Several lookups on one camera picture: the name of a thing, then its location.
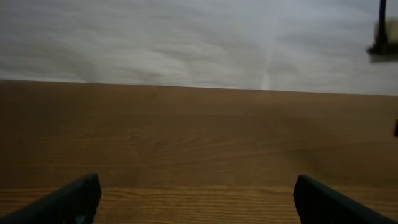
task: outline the crease in backdrop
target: crease in backdrop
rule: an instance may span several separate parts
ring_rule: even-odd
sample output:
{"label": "crease in backdrop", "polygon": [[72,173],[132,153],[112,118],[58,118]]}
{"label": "crease in backdrop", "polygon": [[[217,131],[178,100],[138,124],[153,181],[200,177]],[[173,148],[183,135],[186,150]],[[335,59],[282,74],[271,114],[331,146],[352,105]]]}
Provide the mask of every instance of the crease in backdrop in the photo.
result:
{"label": "crease in backdrop", "polygon": [[[388,2],[389,16],[398,1]],[[398,95],[377,0],[3,0],[0,78]]]}

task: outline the white fabric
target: white fabric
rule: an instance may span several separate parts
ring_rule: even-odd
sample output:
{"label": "white fabric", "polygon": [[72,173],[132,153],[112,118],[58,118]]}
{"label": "white fabric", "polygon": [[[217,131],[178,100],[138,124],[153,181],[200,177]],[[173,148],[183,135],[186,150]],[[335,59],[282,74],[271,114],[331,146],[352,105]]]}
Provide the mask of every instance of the white fabric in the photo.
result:
{"label": "white fabric", "polygon": [[378,4],[2,0],[0,78],[398,95],[365,51]]}

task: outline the wooden table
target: wooden table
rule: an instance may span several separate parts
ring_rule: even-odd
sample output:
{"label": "wooden table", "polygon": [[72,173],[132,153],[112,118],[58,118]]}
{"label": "wooden table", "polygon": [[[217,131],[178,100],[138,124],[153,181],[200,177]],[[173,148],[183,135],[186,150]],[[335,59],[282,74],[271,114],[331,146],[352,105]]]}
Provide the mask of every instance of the wooden table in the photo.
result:
{"label": "wooden table", "polygon": [[96,223],[299,223],[308,174],[398,220],[398,97],[0,82],[0,215],[89,172]]}

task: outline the tabletop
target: tabletop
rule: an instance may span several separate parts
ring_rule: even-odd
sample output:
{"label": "tabletop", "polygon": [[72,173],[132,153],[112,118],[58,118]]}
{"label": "tabletop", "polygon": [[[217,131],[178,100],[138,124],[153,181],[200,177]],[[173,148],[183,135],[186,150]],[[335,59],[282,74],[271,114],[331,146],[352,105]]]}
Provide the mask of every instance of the tabletop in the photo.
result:
{"label": "tabletop", "polygon": [[0,81],[0,215],[90,172],[96,223],[300,223],[307,174],[398,220],[398,97]]}

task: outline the wrinkled white sheet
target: wrinkled white sheet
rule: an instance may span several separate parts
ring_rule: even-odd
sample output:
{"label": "wrinkled white sheet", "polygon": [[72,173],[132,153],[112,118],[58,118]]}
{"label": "wrinkled white sheet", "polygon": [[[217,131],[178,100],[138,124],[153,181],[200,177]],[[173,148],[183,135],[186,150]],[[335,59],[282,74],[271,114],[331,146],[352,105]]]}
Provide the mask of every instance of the wrinkled white sheet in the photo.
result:
{"label": "wrinkled white sheet", "polygon": [[377,11],[378,0],[2,0],[0,78],[398,95],[398,63],[365,52]]}

